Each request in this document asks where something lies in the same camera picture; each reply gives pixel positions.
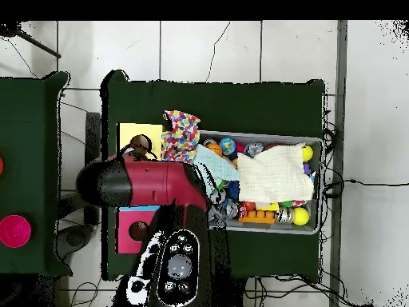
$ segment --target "yellow block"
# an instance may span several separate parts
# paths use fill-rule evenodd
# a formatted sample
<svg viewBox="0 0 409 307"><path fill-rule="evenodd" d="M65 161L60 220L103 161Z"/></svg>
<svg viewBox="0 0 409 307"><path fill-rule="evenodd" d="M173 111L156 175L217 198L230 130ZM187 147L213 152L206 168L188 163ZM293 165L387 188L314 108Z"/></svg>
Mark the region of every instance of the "yellow block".
<svg viewBox="0 0 409 307"><path fill-rule="evenodd" d="M278 211L278 209L279 209L278 202L274 202L270 206L262 207L259 210L262 210L262 211Z"/></svg>
<svg viewBox="0 0 409 307"><path fill-rule="evenodd" d="M119 147L129 144L135 135L144 134L152 141L152 153L161 160L162 125L121 123L119 128ZM151 154L146 154L149 159L154 159Z"/></svg>

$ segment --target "orange toy block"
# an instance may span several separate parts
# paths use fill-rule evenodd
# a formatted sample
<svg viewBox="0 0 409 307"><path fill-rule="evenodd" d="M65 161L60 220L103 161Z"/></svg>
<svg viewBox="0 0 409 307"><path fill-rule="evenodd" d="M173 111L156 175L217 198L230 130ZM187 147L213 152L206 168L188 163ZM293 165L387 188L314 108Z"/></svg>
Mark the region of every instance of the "orange toy block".
<svg viewBox="0 0 409 307"><path fill-rule="evenodd" d="M274 212L272 211L250 211L245 217L239 218L240 222L256 222L259 224L274 224Z"/></svg>

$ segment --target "control panel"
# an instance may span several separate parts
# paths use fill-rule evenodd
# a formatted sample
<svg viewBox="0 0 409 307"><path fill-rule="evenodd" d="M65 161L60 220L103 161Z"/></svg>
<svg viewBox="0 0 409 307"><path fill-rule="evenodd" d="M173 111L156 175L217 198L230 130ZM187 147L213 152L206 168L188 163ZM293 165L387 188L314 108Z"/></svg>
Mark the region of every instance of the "control panel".
<svg viewBox="0 0 409 307"><path fill-rule="evenodd" d="M167 240L157 283L158 299L169 307L189 304L197 295L199 241L194 233L181 229Z"/></svg>

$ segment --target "colorful patterned cloth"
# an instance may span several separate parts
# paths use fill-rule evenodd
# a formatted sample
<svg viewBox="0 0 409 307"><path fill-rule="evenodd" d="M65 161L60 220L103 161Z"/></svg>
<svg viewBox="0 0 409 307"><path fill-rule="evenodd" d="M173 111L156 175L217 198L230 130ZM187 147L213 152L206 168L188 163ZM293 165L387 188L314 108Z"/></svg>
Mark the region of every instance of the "colorful patterned cloth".
<svg viewBox="0 0 409 307"><path fill-rule="evenodd" d="M178 110L166 110L165 118L170 120L173 129L162 133L161 159L191 162L196 155L195 147L200 137L197 124L201 120Z"/></svg>

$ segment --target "button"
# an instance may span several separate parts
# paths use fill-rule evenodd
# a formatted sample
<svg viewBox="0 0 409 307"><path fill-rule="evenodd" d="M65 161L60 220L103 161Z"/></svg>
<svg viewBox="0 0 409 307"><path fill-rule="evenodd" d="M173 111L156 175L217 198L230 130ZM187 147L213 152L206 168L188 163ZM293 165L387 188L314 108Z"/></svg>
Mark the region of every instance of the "button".
<svg viewBox="0 0 409 307"><path fill-rule="evenodd" d="M186 242L188 238L184 235L180 235L179 237L177 237L177 240L180 242Z"/></svg>
<svg viewBox="0 0 409 307"><path fill-rule="evenodd" d="M192 261L180 254L174 255L168 263L168 275L173 279L185 279L192 272Z"/></svg>
<svg viewBox="0 0 409 307"><path fill-rule="evenodd" d="M140 291L142 291L144 287L145 287L144 283L138 280L132 284L131 291L134 293L139 293Z"/></svg>
<svg viewBox="0 0 409 307"><path fill-rule="evenodd" d="M176 284L172 281L165 282L165 292L172 292L176 287Z"/></svg>
<svg viewBox="0 0 409 307"><path fill-rule="evenodd" d="M179 284L179 290L182 293L189 293L190 292L190 286L187 282L182 282L181 284Z"/></svg>
<svg viewBox="0 0 409 307"><path fill-rule="evenodd" d="M179 246L178 245L172 245L172 246L170 246L170 252L171 253L175 253L175 252L177 252L179 250Z"/></svg>
<svg viewBox="0 0 409 307"><path fill-rule="evenodd" d="M191 252L193 252L193 247L191 245L185 245L183 247L183 250L185 251L185 253L190 254Z"/></svg>

